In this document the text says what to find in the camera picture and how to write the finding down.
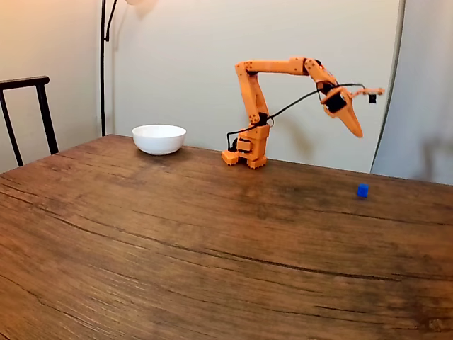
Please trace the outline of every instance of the wood grain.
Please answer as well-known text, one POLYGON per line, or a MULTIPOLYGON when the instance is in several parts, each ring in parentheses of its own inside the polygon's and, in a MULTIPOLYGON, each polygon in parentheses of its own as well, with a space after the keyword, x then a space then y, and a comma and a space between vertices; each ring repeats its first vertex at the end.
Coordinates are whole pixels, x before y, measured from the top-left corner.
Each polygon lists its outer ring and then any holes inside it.
POLYGON ((0 259, 0 339, 453 339, 449 186, 111 135, 0 175, 0 259))

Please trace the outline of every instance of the orange robotic arm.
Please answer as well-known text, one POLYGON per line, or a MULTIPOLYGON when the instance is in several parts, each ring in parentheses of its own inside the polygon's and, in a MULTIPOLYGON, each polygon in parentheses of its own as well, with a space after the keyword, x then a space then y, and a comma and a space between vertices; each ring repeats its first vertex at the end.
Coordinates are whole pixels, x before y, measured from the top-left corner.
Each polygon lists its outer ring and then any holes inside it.
POLYGON ((333 118, 340 118, 357 137, 362 137, 363 132, 355 117, 352 99, 360 93, 379 95, 384 93, 382 89, 364 89, 352 94, 346 88, 339 86, 335 77, 324 69, 318 60, 305 57, 293 57, 287 61, 250 60, 240 62, 236 65, 236 72, 250 125, 246 131, 239 133, 239 138, 233 148, 222 152, 222 159, 228 165, 237 163, 240 158, 246 159, 252 169, 266 163, 265 146, 270 129, 267 124, 269 110, 258 83, 259 72, 311 77, 316 83, 316 88, 326 95, 321 100, 325 112, 333 118))

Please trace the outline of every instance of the blue cube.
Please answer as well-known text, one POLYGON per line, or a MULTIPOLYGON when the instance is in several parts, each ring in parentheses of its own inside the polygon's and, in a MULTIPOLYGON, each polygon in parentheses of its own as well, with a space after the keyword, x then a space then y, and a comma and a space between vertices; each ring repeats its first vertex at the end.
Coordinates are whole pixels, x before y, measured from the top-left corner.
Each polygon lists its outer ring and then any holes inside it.
POLYGON ((357 196, 366 198, 368 196, 368 189, 369 185, 361 183, 359 184, 359 188, 357 190, 357 196))

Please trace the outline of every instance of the gray wall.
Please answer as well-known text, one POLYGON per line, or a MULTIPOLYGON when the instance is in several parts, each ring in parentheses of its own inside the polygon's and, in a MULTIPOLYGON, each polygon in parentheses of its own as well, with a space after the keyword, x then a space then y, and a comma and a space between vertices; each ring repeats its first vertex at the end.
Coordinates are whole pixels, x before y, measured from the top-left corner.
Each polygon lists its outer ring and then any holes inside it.
POLYGON ((453 184, 453 1, 406 2, 373 174, 453 184))

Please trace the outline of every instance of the lamp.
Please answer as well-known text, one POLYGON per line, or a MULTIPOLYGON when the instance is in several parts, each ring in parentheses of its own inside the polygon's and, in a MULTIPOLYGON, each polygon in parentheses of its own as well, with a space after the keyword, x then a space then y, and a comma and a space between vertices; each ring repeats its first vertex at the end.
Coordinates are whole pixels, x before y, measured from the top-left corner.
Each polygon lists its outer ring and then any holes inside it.
MULTIPOLYGON (((129 5, 137 5, 143 0, 126 0, 129 5)), ((102 136, 105 136, 105 42, 110 41, 110 25, 112 24, 113 14, 115 13, 117 0, 114 0, 112 11, 110 12, 110 18, 108 19, 107 30, 105 29, 105 11, 106 11, 106 0, 102 0, 101 9, 101 129, 102 136)))

